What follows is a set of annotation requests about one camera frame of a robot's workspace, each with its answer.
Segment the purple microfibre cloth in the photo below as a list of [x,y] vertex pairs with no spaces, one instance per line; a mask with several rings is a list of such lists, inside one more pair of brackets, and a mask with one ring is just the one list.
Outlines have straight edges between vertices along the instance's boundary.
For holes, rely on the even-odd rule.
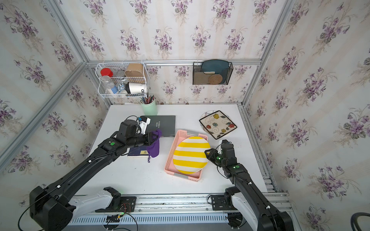
[[147,148],[148,159],[147,162],[150,163],[152,158],[156,158],[160,153],[160,138],[162,137],[161,130],[155,130],[150,133],[151,142]]

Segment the yellow striped round plate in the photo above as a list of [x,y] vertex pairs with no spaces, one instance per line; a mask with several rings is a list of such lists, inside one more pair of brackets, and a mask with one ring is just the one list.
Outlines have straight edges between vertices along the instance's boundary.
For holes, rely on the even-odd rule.
[[208,141],[202,137],[190,137],[175,148],[172,162],[175,168],[183,174],[193,174],[201,171],[208,163],[205,151],[211,149]]

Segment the square floral plate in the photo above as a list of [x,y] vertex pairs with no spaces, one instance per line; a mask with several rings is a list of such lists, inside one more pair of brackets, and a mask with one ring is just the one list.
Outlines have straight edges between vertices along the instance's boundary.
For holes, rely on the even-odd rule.
[[199,122],[203,129],[215,140],[226,136],[238,128],[238,126],[220,110],[205,113]]

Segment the white plaid round plate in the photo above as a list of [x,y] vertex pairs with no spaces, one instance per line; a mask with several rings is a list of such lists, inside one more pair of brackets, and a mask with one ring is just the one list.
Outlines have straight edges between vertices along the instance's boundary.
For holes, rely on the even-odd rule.
[[212,113],[214,113],[214,112],[215,112],[214,110],[206,111],[206,112],[204,112],[204,113],[200,116],[200,118],[199,118],[199,119],[202,119],[202,118],[204,118],[204,117],[207,117],[207,116],[211,115],[211,114],[212,114]]

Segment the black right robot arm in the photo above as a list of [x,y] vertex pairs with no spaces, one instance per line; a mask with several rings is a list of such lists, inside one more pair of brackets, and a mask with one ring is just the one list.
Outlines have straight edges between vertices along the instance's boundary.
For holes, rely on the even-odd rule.
[[233,184],[223,195],[209,195],[213,211],[233,210],[227,220],[231,228],[248,224],[253,231],[293,231],[291,216],[279,211],[254,184],[247,169],[238,163],[234,145],[222,140],[215,149],[205,152],[207,159],[224,171],[224,177]]

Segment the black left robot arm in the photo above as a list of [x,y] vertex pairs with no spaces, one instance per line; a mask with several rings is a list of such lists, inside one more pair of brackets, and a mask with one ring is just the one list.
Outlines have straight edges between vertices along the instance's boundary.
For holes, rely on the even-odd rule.
[[147,132],[136,120],[121,122],[118,131],[103,140],[93,153],[65,176],[29,194],[30,217],[45,231],[61,231],[71,220],[111,204],[119,208],[121,194],[106,187],[103,192],[73,202],[76,192],[100,170],[126,154],[129,148],[152,146],[159,141],[159,130]]

